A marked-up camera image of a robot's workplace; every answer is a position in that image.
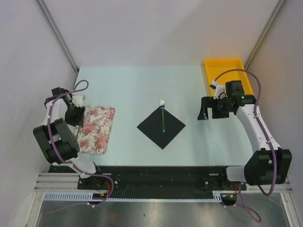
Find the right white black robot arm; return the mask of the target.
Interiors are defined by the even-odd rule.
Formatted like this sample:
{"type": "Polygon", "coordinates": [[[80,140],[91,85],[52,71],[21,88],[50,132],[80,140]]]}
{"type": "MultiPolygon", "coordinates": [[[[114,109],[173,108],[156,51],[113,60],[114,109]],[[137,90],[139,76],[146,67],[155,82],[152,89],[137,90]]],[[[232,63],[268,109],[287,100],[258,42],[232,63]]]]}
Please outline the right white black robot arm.
{"type": "Polygon", "coordinates": [[[210,88],[214,96],[201,99],[198,120],[207,120],[208,109],[213,119],[228,118],[233,113],[240,120],[251,143],[253,155],[244,166],[229,166],[219,176],[218,184],[224,190],[231,189],[235,182],[249,185],[283,184],[291,164],[292,154],[282,149],[270,134],[254,95],[244,92],[241,81],[234,80],[225,85],[213,80],[210,88]]]}

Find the iridescent rainbow fork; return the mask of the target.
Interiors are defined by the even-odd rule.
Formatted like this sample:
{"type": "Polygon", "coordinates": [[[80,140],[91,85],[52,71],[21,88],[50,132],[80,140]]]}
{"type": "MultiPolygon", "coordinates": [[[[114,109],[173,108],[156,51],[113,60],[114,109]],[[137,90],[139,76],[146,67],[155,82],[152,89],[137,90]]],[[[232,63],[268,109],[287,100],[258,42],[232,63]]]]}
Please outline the iridescent rainbow fork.
{"type": "Polygon", "coordinates": [[[165,132],[165,118],[164,118],[164,110],[165,110],[165,100],[160,100],[160,108],[162,110],[162,132],[165,132]]]}

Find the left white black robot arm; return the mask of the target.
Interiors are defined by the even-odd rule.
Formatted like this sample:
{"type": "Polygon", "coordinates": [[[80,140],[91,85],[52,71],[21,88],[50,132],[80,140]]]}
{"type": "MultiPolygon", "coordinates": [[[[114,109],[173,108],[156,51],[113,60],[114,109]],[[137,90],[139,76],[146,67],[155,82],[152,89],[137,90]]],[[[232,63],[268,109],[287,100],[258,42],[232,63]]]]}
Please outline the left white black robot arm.
{"type": "Polygon", "coordinates": [[[42,125],[33,129],[33,135],[50,164],[68,166],[80,178],[88,178],[94,189],[101,188],[105,178],[98,167],[79,156],[80,146],[69,126],[83,127],[85,107],[76,106],[71,92],[64,88],[54,88],[52,96],[45,100],[46,115],[42,125]]]}

